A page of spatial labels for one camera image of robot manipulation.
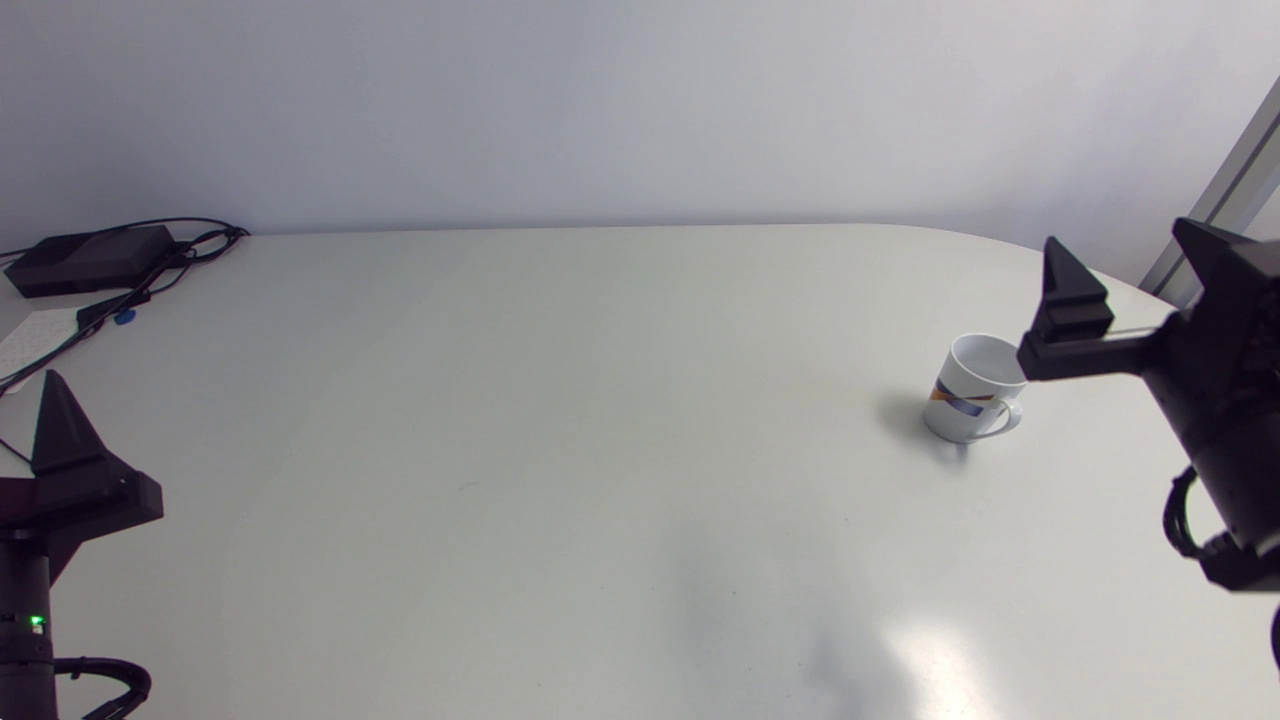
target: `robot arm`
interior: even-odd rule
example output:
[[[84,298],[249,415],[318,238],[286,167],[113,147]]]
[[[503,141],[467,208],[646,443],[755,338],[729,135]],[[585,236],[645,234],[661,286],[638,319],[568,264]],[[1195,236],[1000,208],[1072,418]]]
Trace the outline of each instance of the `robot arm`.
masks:
[[[1105,338],[1114,319],[1106,288],[1048,238],[1043,296],[1018,360],[1032,380],[1140,377],[1192,462],[1166,507],[1170,541],[1229,591],[1280,591],[1280,241],[1187,218],[1174,223],[1174,237],[1204,293],[1194,309],[1126,340]],[[1181,502],[1197,475],[1226,532],[1187,547]],[[1280,664],[1277,633],[1280,614],[1272,626]]]

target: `black box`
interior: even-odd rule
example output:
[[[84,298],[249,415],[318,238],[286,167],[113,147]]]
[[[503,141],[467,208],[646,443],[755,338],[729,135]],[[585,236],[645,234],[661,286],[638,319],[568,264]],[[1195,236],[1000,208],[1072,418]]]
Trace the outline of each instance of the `black box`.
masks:
[[[46,237],[4,272],[23,297],[133,288],[175,242],[164,225]]]

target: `paper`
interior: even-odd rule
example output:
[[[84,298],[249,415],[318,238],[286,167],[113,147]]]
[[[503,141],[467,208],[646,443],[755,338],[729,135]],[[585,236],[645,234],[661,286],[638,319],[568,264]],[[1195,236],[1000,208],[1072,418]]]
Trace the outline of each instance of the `paper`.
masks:
[[[0,341],[0,383],[5,382],[9,375],[49,355],[59,345],[76,334],[79,329],[76,323],[76,313],[78,310],[79,307],[59,307],[55,310],[36,310],[31,315],[27,315],[27,319],[20,325]],[[20,383],[14,384],[9,388],[9,392],[18,392],[36,374],[28,375]]]

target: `tabletop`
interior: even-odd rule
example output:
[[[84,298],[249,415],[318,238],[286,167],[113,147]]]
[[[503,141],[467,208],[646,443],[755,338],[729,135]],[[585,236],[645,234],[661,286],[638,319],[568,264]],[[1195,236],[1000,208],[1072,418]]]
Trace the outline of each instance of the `tabletop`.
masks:
[[[58,653],[148,667],[141,720],[1274,717],[1275,600],[1165,543],[1140,380],[920,423],[1039,272],[895,225],[248,238],[55,364],[166,505],[81,548]]]

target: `white mug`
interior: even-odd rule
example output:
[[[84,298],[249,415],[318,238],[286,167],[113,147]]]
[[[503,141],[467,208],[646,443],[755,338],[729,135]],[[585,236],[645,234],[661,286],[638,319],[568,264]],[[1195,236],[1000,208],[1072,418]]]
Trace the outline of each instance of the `white mug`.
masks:
[[[924,424],[938,437],[964,445],[1007,433],[1023,420],[1023,407],[1014,398],[1024,387],[1018,346],[989,334],[963,334],[951,343],[933,383]],[[992,430],[1001,415],[1005,423]]]

